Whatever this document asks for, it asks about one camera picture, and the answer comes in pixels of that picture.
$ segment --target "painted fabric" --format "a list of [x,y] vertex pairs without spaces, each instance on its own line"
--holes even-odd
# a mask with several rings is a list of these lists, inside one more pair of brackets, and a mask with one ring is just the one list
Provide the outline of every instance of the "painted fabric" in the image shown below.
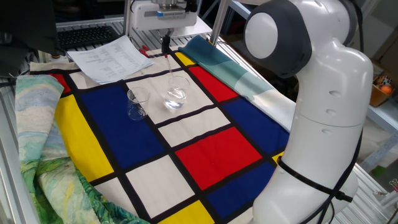
[[16,85],[21,172],[41,223],[146,224],[108,202],[69,157],[54,120],[64,92],[59,78],[24,76]]
[[245,70],[200,36],[179,51],[290,131],[295,103],[267,81]]
[[[65,147],[87,181],[110,202],[150,223],[247,224],[288,132],[205,68],[175,51],[174,75],[190,82],[178,110],[164,104],[172,76],[158,63],[125,80],[92,85],[74,63],[35,64],[70,89],[55,111]],[[127,115],[127,91],[151,92],[148,117]]]

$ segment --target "paper document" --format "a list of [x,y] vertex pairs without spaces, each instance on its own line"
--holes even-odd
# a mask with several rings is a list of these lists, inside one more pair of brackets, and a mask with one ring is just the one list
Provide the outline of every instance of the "paper document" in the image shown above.
[[102,47],[82,52],[68,52],[80,69],[99,84],[116,82],[153,65],[124,35]]

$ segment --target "white square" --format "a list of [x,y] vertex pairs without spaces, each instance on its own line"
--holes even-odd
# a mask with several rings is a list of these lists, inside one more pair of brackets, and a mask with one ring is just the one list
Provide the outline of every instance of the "white square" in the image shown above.
[[126,175],[151,218],[194,195],[169,156],[143,165]]
[[[181,66],[174,60],[174,58],[168,57],[168,59],[170,61],[170,67],[172,69],[181,68]],[[154,62],[153,65],[143,68],[142,70],[127,76],[126,78],[124,78],[124,80],[141,77],[144,75],[152,75],[163,71],[168,72],[169,66],[167,65],[166,58],[161,56],[161,57],[151,58],[151,60]],[[90,77],[88,77],[84,72],[72,73],[70,74],[70,77],[75,82],[77,88],[81,90],[93,88],[100,85],[95,81],[93,81]]]
[[117,178],[99,184],[94,188],[103,194],[108,201],[137,216],[136,209]]
[[163,126],[159,128],[159,131],[168,144],[174,147],[227,124],[229,121],[223,112],[218,108],[213,108]]
[[170,109],[165,105],[167,85],[169,78],[172,77],[171,73],[127,83],[129,88],[144,87],[150,91],[150,99],[146,106],[146,111],[155,124],[213,104],[186,72],[174,72],[174,75],[185,77],[190,82],[189,90],[186,92],[187,99],[184,105],[177,110]]
[[253,207],[250,207],[244,213],[240,214],[234,220],[230,221],[228,224],[248,224],[252,218]]

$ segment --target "white machine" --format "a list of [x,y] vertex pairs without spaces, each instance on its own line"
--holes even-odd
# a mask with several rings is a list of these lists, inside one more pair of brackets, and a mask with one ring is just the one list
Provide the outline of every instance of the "white machine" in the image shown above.
[[[295,75],[300,83],[285,154],[254,201],[251,224],[325,223],[347,206],[358,189],[357,178],[350,172],[358,155],[373,77],[370,59],[345,47],[356,31],[358,8],[350,0],[239,2],[259,5],[245,29],[250,54],[278,76]],[[164,4],[134,2],[132,23],[137,29],[183,24],[173,17],[166,25],[158,14],[159,26],[152,25],[155,17],[146,22],[146,13],[138,14],[139,8],[161,10]],[[189,19],[182,20],[186,26],[191,24]]]
[[162,37],[162,52],[168,53],[174,28],[195,25],[197,9],[196,0],[133,0],[131,24],[136,30],[158,30]]

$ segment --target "blue square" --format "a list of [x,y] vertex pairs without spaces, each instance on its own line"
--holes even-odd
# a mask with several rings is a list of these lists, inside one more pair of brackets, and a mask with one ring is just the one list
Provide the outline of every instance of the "blue square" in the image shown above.
[[207,196],[221,218],[254,200],[267,185],[274,168],[265,162]]
[[247,100],[238,99],[224,108],[264,152],[270,154],[286,146],[288,132]]
[[164,152],[146,122],[127,115],[127,94],[121,86],[82,93],[81,98],[122,168]]

